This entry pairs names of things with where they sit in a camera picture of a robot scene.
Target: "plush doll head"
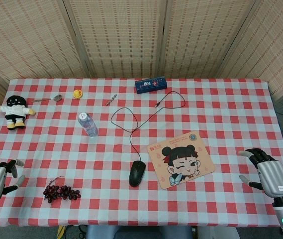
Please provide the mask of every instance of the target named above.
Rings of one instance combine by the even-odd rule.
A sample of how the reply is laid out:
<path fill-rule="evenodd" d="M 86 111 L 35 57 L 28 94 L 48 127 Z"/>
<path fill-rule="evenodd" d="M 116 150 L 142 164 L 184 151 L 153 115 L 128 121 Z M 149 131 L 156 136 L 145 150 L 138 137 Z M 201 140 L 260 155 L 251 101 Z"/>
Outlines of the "plush doll head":
<path fill-rule="evenodd" d="M 21 96 L 10 96 L 6 101 L 7 106 L 25 106 L 27 107 L 26 100 Z"/>
<path fill-rule="evenodd" d="M 196 158 L 198 154 L 193 145 L 187 147 L 164 147 L 162 154 L 165 156 L 163 162 L 168 165 L 168 172 L 173 178 L 181 175 L 180 179 L 184 180 L 189 175 L 199 175 L 200 161 Z"/>

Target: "black hair bun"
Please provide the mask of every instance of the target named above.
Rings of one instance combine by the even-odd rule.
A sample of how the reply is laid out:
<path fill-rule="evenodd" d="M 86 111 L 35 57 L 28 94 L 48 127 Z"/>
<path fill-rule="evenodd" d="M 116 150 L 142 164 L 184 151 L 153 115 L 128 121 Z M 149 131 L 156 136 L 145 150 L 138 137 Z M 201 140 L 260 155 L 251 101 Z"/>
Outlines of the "black hair bun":
<path fill-rule="evenodd" d="M 187 148 L 189 148 L 189 149 L 191 149 L 191 151 L 195 151 L 195 147 L 193 146 L 193 145 L 191 145 L 191 144 L 189 144 L 188 146 L 187 146 Z"/>
<path fill-rule="evenodd" d="M 170 155 L 170 153 L 171 153 L 171 148 L 170 148 L 170 147 L 164 147 L 164 148 L 161 150 L 161 152 L 162 152 L 162 154 L 163 154 L 164 156 L 168 156 L 168 155 Z"/>

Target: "mouse cable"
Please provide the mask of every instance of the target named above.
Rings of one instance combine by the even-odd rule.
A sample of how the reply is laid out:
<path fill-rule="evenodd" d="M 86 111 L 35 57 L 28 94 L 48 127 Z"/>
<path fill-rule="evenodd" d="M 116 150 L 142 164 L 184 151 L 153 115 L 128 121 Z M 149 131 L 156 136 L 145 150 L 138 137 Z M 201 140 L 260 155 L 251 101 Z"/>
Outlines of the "mouse cable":
<path fill-rule="evenodd" d="M 139 126 L 139 123 L 138 123 L 138 120 L 137 120 L 135 114 L 131 111 L 131 109 L 129 109 L 129 108 L 127 108 L 127 107 L 122 107 L 122 108 L 118 109 L 115 113 L 113 113 L 113 115 L 112 115 L 112 117 L 111 117 L 111 119 L 110 119 L 110 122 L 111 122 L 112 124 L 114 124 L 115 126 L 121 128 L 122 130 L 124 130 L 124 131 L 130 133 L 130 137 L 129 137 L 130 145 L 132 146 L 132 148 L 133 148 L 133 149 L 136 151 L 136 153 L 138 154 L 140 161 L 141 161 L 140 153 L 138 152 L 138 150 L 135 148 L 135 146 L 134 146 L 134 145 L 132 144 L 132 142 L 131 142 L 132 134 L 133 134 L 135 131 L 137 131 L 138 129 L 140 129 L 141 126 L 143 126 L 146 122 L 148 122 L 148 121 L 149 121 L 154 115 L 156 115 L 160 110 L 162 110 L 162 109 L 179 109 L 179 108 L 182 108 L 182 107 L 186 106 L 186 100 L 184 99 L 184 97 L 183 97 L 179 92 L 170 91 L 170 92 L 167 93 L 158 103 L 156 103 L 156 106 L 155 106 L 155 107 L 158 107 L 158 106 L 160 105 L 160 103 L 164 100 L 164 98 L 165 98 L 167 95 L 169 95 L 170 93 L 172 93 L 172 92 L 178 94 L 178 95 L 182 98 L 183 104 L 182 104 L 181 106 L 178 106 L 178 107 L 161 107 L 161 108 L 158 109 L 154 114 L 152 114 L 146 121 L 144 121 L 140 126 Z M 122 110 L 122 109 L 127 109 L 127 110 L 129 110 L 129 111 L 131 112 L 132 116 L 135 118 L 135 120 L 136 120 L 136 122 L 137 122 L 137 126 L 136 126 L 135 129 L 133 129 L 133 130 L 127 130 L 127 129 L 121 127 L 120 125 L 117 125 L 116 123 L 114 123 L 114 122 L 112 121 L 112 118 L 115 116 L 115 114 L 117 114 L 117 113 L 118 113 L 120 110 Z"/>

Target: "plastic bottle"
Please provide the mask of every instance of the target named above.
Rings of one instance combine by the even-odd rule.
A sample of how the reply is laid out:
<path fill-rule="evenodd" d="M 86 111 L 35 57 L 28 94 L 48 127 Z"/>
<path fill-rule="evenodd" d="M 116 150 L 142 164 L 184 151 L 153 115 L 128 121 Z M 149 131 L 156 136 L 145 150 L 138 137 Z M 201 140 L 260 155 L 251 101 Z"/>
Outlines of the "plastic bottle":
<path fill-rule="evenodd" d="M 80 113 L 78 122 L 90 137 L 98 135 L 98 129 L 93 121 L 93 118 L 87 113 Z"/>

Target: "grape stem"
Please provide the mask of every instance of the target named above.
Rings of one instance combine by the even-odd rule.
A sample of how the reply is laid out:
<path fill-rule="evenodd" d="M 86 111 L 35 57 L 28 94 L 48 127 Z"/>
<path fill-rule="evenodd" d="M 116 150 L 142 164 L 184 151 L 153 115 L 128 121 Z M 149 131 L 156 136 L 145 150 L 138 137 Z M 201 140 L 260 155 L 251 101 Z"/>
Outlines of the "grape stem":
<path fill-rule="evenodd" d="M 54 183 L 54 182 L 56 181 L 56 179 L 62 178 L 62 177 L 63 177 L 63 176 L 59 176 L 59 177 L 57 177 L 57 178 L 51 180 L 50 183 L 48 184 L 48 186 L 51 186 L 51 184 Z"/>

